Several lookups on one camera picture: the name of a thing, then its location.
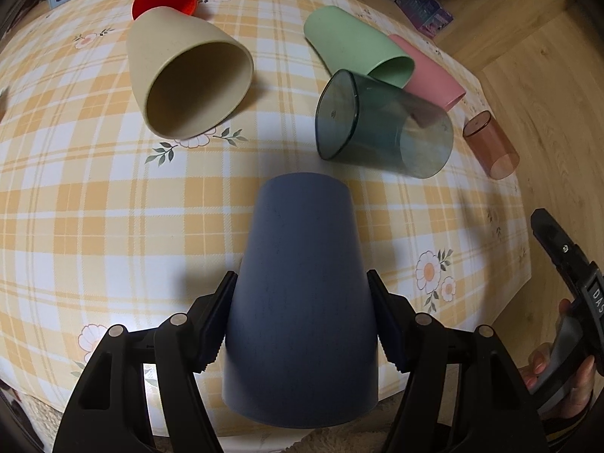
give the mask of beige cup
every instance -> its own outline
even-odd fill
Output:
[[[161,6],[128,33],[132,92],[149,129],[185,139],[225,119],[250,88],[250,51],[218,27]]]

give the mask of yellow checkered tablecloth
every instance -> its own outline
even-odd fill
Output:
[[[489,180],[461,137],[488,108],[478,80],[412,30],[354,0],[200,0],[198,13],[251,51],[237,113],[198,137],[162,140],[130,88],[132,0],[74,0],[23,28],[0,54],[0,378],[63,410],[105,330],[154,327],[237,270],[254,198],[271,177],[331,174],[354,199],[367,268],[448,326],[492,322],[530,278],[515,176]],[[405,37],[466,88],[454,151],[432,179],[323,162],[313,116],[328,72],[303,34],[336,5]],[[213,76],[200,76],[208,87]],[[198,376],[221,435],[263,428],[221,399],[222,353]],[[380,351],[380,398],[404,386]],[[150,415],[165,434],[155,369]]]

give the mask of table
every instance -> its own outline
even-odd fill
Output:
[[[200,0],[251,51],[236,113],[196,138],[162,140],[130,88],[132,0],[74,0],[19,31],[0,55],[0,378],[63,410],[105,330],[154,327],[237,270],[254,198],[271,177],[327,173],[351,190],[367,268],[447,326],[492,322],[530,278],[515,176],[489,180],[461,129],[488,108],[478,80],[413,31],[355,0]],[[445,66],[467,95],[454,150],[428,180],[323,162],[313,115],[328,72],[303,35],[337,5]],[[212,77],[199,77],[211,86]],[[405,384],[379,355],[379,397]],[[266,429],[221,399],[222,351],[197,377],[221,436]],[[167,434],[146,368],[155,434]]]

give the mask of pink cup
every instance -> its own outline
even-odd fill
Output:
[[[416,63],[415,71],[409,83],[405,85],[406,92],[432,102],[447,112],[466,95],[466,90],[442,66],[433,62],[401,36],[393,34],[388,37]]]

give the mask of purple package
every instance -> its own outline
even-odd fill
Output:
[[[395,3],[413,27],[430,39],[453,21],[453,16],[437,0],[396,0]]]

